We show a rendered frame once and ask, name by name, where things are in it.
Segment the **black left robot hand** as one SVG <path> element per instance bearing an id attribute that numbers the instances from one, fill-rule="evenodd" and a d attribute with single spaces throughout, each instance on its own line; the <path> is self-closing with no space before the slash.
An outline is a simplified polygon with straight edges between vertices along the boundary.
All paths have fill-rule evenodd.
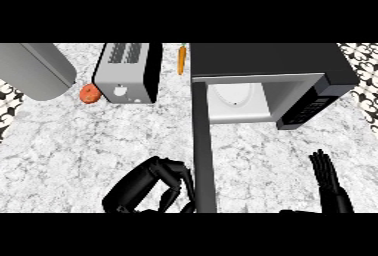
<path id="1" fill-rule="evenodd" d="M 137 213 L 136 207 L 149 194 L 158 181 L 168 186 L 161 195 L 159 206 L 156 210 L 143 210 L 143 213 L 165 213 L 173 205 L 186 186 L 189 203 L 182 209 L 182 213 L 193 213 L 195 205 L 195 186 L 190 175 L 190 169 L 182 161 L 168 158 L 151 157 L 125 174 L 117 182 L 111 191 L 102 199 L 102 207 L 106 213 Z"/>

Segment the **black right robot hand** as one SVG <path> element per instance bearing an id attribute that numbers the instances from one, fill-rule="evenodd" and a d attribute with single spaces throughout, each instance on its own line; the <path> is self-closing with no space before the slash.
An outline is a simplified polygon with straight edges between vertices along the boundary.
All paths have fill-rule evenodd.
<path id="1" fill-rule="evenodd" d="M 343 188 L 329 155 L 319 149 L 309 155 L 319 187 L 322 214 L 353 213 L 353 204 Z"/>

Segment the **dark grey microwave door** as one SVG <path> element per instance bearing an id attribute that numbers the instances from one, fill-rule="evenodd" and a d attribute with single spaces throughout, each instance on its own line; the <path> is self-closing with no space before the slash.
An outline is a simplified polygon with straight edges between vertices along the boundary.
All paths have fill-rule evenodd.
<path id="1" fill-rule="evenodd" d="M 192 131 L 196 212 L 216 213 L 216 185 L 208 120 L 207 84 L 193 82 L 192 89 Z"/>

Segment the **black microwave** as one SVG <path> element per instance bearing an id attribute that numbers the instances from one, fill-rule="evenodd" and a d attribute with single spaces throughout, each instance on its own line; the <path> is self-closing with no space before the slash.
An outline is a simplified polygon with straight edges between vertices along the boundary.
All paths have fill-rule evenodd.
<path id="1" fill-rule="evenodd" d="M 193 43 L 193 127 L 269 122 L 297 129 L 359 84 L 334 43 Z"/>

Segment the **silver toaster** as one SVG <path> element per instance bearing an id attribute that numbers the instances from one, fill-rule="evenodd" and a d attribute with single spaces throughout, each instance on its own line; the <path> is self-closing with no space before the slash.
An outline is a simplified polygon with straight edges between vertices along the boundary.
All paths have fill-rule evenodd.
<path id="1" fill-rule="evenodd" d="M 161 43 L 103 45 L 91 82 L 111 103 L 155 103 L 161 62 Z"/>

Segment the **orange carrot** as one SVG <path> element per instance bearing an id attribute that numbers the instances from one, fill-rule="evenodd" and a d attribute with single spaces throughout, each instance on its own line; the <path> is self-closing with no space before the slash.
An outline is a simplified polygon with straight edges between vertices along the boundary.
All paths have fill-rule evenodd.
<path id="1" fill-rule="evenodd" d="M 179 54 L 177 54 L 177 74 L 183 74 L 185 69 L 185 61 L 186 61 L 186 43 L 182 43 L 179 47 Z"/>

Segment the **grey rounded appliance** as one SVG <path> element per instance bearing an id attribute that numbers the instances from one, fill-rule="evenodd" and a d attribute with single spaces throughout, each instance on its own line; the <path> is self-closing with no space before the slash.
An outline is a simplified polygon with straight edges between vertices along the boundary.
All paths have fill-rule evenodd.
<path id="1" fill-rule="evenodd" d="M 37 101 L 59 97 L 77 71 L 52 43 L 0 43 L 0 79 Z"/>

